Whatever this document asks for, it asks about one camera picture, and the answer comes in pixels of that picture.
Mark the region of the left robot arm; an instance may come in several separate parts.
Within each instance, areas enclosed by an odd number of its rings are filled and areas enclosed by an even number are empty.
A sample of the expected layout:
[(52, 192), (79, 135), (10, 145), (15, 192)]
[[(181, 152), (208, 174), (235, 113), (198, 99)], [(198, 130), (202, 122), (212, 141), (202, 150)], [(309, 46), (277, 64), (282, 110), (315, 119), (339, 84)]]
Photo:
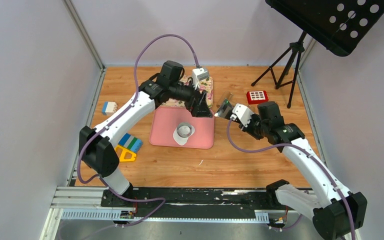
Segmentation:
[(96, 127), (83, 127), (79, 132), (78, 163), (84, 162), (95, 170), (98, 177), (113, 191), (114, 200), (120, 206), (133, 201), (131, 183), (119, 170), (120, 160), (115, 146), (119, 140), (142, 118), (170, 99), (184, 103), (195, 118), (213, 116), (207, 104), (207, 91), (201, 90), (201, 80), (209, 78), (206, 68), (192, 70), (188, 83), (181, 82), (185, 69), (178, 62), (168, 60), (160, 72), (138, 85), (131, 99), (104, 122)]

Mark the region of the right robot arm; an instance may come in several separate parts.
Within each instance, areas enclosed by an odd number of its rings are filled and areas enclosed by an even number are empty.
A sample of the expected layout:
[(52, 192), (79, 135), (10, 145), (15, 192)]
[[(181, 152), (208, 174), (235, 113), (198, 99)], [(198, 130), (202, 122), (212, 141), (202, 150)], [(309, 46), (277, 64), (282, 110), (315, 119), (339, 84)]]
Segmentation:
[(231, 116), (239, 122), (243, 132), (255, 139), (266, 138), (272, 149), (285, 155), (310, 184), (314, 194), (297, 189), (286, 180), (267, 186), (266, 204), (272, 209), (281, 205), (291, 207), (310, 219), (318, 234), (325, 240), (335, 240), (350, 234), (356, 239), (356, 230), (364, 222), (367, 199), (353, 193), (320, 160), (304, 133), (294, 123), (285, 123), (279, 106), (268, 101), (258, 105), (258, 112), (236, 104)]

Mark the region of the floral cutting mat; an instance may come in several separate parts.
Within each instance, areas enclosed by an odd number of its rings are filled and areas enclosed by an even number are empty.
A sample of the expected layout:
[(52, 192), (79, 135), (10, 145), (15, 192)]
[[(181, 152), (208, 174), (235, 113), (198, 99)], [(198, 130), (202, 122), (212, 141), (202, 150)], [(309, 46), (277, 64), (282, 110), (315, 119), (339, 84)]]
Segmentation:
[[(199, 81), (199, 90), (205, 90), (207, 92), (206, 103), (209, 108), (211, 108), (213, 105), (213, 89), (214, 81), (211, 76)], [(166, 107), (185, 107), (185, 101), (170, 98), (167, 102), (164, 102), (161, 105)]]

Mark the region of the wooden double-ended roller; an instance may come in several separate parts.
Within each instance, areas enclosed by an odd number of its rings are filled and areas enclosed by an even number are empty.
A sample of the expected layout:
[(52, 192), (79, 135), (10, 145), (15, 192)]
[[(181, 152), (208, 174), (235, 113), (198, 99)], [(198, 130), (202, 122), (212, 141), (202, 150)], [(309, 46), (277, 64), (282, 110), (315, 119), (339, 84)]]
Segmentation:
[[(216, 103), (216, 107), (217, 107), (217, 108), (220, 108), (221, 105), (223, 104), (223, 102), (224, 102), (225, 100), (227, 100), (227, 101), (230, 103), (230, 105), (232, 106), (232, 108), (234, 108), (234, 107), (236, 106), (237, 102), (233, 100), (233, 96), (234, 96), (234, 94), (231, 93), (230, 91), (225, 91), (225, 92), (221, 95), (220, 99), (217, 101), (217, 103)], [(245, 105), (246, 105), (252, 112), (254, 112), (254, 113), (257, 112), (257, 109), (256, 109), (256, 107), (255, 107), (254, 105), (250, 105), (250, 104), (247, 104), (247, 103), (245, 103)]]

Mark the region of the pink plastic tray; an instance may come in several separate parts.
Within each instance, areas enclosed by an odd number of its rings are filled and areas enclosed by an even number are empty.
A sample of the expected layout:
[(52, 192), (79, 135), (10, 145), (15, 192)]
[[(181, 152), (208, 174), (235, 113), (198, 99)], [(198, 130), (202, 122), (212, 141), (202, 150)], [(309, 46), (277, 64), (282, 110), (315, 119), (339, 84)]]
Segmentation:
[[(195, 129), (194, 134), (183, 146), (173, 139), (173, 132), (180, 124)], [(154, 112), (149, 142), (154, 146), (210, 149), (214, 144), (215, 118), (193, 117), (183, 107), (161, 106)]]

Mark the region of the white dough ball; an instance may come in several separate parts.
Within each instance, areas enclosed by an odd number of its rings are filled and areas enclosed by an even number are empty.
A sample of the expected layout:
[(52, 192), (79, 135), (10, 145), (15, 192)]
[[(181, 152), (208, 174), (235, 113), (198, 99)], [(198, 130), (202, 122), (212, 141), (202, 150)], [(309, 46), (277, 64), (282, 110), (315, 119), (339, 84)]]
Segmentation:
[(173, 132), (173, 139), (179, 146), (184, 146), (189, 138), (195, 133), (191, 125), (179, 125)]

